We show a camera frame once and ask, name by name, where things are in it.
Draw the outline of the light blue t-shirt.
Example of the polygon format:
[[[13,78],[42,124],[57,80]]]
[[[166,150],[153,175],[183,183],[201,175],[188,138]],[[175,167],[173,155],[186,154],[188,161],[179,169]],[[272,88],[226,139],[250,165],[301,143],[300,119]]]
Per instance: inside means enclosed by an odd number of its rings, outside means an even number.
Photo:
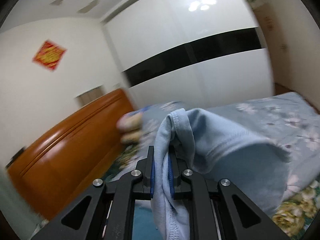
[[[267,137],[204,109],[178,109],[162,121],[155,138],[155,224],[164,239],[189,238],[189,213],[174,200],[169,183],[169,146],[206,179],[229,179],[264,213],[281,204],[290,174],[290,153]]]

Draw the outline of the yellow floral pillow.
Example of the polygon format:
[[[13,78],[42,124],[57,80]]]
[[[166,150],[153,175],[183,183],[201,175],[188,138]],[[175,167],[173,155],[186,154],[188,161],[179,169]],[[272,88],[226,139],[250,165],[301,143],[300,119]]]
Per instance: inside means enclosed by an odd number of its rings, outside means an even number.
[[[122,144],[137,144],[143,135],[142,112],[130,112],[124,114],[117,122],[117,129],[121,133],[120,142]]]

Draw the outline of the orange wooden headboard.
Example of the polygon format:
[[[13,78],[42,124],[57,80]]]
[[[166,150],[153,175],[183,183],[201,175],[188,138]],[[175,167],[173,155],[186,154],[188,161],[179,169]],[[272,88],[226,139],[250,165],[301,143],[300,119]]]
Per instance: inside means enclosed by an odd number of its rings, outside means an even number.
[[[52,220],[109,169],[124,145],[117,121],[133,107],[116,89],[76,111],[33,142],[7,169],[31,209]]]

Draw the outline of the teal floral bed blanket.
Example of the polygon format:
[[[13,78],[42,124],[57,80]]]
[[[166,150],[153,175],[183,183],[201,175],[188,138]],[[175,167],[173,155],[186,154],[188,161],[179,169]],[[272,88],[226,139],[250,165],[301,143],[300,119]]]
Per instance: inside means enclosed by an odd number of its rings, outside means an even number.
[[[146,155],[138,155],[138,144],[127,145],[123,152],[116,158],[110,168],[102,177],[108,183],[119,179],[127,171],[136,167],[140,159]],[[319,212],[319,178],[316,178],[309,186],[282,202],[276,214],[272,216],[273,222],[283,230],[290,239],[302,239],[312,221]],[[148,200],[136,202],[133,239],[142,239],[138,231],[149,226],[147,236],[161,239],[161,234],[153,225],[151,206]]]

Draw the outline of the light blue floral duvet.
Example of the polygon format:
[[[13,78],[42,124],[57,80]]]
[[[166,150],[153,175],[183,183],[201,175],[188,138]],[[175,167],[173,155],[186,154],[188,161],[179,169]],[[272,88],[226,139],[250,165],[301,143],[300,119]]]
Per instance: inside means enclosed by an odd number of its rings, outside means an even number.
[[[154,146],[162,121],[178,109],[191,110],[174,101],[146,107],[143,115],[144,146]],[[297,93],[205,110],[267,137],[289,151],[290,174],[283,200],[306,187],[319,174],[319,115]]]

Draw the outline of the white wardrobe with black stripe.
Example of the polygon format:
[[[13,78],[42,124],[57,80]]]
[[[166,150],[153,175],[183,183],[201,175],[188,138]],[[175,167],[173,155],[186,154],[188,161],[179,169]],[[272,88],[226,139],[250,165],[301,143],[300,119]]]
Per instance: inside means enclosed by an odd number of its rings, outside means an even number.
[[[274,93],[269,54],[246,0],[138,0],[104,33],[138,107],[209,108]]]

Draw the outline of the wooden door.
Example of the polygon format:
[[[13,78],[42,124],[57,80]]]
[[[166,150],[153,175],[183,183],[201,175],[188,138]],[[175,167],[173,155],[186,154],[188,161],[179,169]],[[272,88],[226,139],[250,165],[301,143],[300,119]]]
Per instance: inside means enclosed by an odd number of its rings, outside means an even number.
[[[291,88],[290,57],[280,22],[268,3],[253,9],[270,55],[274,82]]]

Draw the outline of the red square wall decoration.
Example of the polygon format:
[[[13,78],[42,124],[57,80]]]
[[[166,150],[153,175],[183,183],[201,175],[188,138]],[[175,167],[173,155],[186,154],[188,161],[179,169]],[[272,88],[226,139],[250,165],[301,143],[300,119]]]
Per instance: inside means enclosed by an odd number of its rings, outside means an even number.
[[[66,51],[66,48],[63,48],[53,41],[45,40],[34,55],[33,63],[39,64],[48,70],[54,71],[58,67]]]

